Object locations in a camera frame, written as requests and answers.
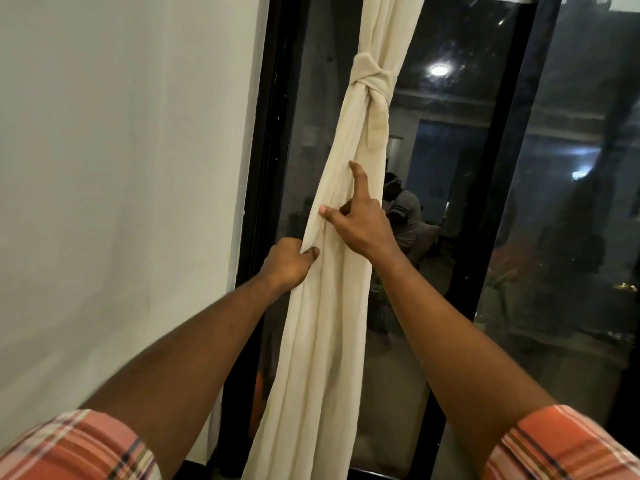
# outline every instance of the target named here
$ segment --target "hand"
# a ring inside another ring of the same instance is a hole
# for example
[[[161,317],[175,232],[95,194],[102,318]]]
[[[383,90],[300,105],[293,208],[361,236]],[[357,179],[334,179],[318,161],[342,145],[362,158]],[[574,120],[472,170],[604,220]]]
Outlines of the hand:
[[[320,206],[320,215],[329,221],[349,249],[364,256],[375,266],[380,259],[402,254],[380,202],[369,196],[367,174],[349,162],[353,172],[353,198],[340,210]]]
[[[311,265],[320,256],[318,248],[300,254],[302,241],[283,237],[271,247],[259,276],[267,281],[278,297],[295,288],[307,277]]]

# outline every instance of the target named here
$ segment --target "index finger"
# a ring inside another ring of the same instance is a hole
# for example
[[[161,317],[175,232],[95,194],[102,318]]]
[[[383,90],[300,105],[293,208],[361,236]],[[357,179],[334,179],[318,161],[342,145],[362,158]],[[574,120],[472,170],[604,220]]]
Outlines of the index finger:
[[[357,200],[368,200],[369,197],[369,179],[364,169],[359,163],[349,161],[349,167],[353,172],[353,198]]]

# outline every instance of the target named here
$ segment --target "plaid sleeve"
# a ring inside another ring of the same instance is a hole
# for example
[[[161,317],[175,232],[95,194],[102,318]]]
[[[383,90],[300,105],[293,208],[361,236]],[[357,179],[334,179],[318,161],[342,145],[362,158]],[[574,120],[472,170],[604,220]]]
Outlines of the plaid sleeve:
[[[0,479],[159,480],[153,453],[120,421],[91,410],[60,414],[0,452]]]
[[[637,480],[640,461],[591,419],[568,406],[551,406],[502,438],[484,478]]]

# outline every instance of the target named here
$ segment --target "curtain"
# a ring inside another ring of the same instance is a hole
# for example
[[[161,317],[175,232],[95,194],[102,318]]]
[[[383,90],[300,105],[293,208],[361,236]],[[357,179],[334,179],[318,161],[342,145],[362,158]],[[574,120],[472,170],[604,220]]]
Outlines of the curtain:
[[[353,193],[359,162],[381,199],[388,106],[424,0],[364,0],[358,53],[303,240],[320,258],[289,300],[276,378],[244,480],[347,477],[356,436],[371,265],[318,215]]]

